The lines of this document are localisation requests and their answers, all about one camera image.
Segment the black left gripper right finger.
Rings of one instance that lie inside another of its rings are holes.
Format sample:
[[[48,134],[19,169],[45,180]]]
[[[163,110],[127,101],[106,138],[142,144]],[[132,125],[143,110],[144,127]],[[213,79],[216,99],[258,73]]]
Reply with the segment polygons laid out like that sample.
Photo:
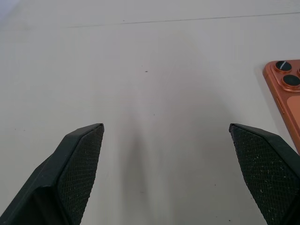
[[[280,136],[242,124],[229,126],[241,172],[269,225],[300,223],[300,157]]]

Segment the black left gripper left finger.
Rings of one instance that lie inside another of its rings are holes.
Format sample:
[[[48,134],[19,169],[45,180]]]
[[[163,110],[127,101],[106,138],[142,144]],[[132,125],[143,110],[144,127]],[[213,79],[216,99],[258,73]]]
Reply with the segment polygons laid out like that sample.
[[[102,123],[67,134],[0,217],[2,225],[79,225],[94,185]]]

